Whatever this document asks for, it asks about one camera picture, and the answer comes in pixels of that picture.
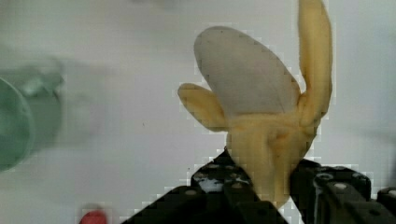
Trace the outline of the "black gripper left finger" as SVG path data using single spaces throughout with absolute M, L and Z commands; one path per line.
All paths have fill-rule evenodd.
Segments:
M 289 224 L 258 198 L 244 170 L 224 150 L 191 177 L 121 224 Z

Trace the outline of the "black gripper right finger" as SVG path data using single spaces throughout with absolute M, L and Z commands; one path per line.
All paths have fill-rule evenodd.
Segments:
M 371 180 L 344 166 L 301 161 L 290 176 L 290 196 L 304 224 L 396 224 L 395 188 L 371 198 Z

